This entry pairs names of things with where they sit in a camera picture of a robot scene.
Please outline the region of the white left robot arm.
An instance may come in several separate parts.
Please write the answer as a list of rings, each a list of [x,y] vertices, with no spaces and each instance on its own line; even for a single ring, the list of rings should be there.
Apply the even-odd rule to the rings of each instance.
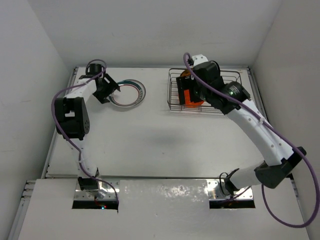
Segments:
[[[91,60],[78,80],[75,85],[56,93],[51,102],[51,114],[57,133],[75,154],[80,189],[92,192],[99,189],[100,180],[99,169],[86,147],[86,135],[91,128],[86,102],[94,96],[101,104],[108,103],[108,97],[120,91],[120,86],[107,73],[106,63],[99,59]]]

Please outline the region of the white plate dark red rim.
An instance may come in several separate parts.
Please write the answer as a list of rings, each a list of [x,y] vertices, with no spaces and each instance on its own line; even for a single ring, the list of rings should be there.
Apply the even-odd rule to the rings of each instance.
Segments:
[[[108,99],[111,104],[119,108],[134,108],[146,97],[146,88],[138,80],[126,79],[117,83],[120,91],[115,91]]]

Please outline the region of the orange plastic plate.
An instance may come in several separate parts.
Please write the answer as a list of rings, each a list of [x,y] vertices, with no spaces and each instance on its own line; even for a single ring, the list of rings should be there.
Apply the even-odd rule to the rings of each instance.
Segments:
[[[187,108],[196,108],[201,106],[204,101],[196,97],[190,90],[181,90],[178,92],[179,104]]]

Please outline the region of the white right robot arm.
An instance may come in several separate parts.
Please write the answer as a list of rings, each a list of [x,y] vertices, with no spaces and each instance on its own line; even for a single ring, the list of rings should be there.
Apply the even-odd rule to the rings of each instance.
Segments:
[[[294,148],[270,129],[249,92],[237,81],[225,83],[217,62],[202,54],[183,55],[190,72],[187,89],[190,96],[207,102],[236,123],[254,143],[263,161],[247,168],[233,170],[225,179],[223,189],[233,195],[241,188],[263,185],[275,189],[302,160]]]

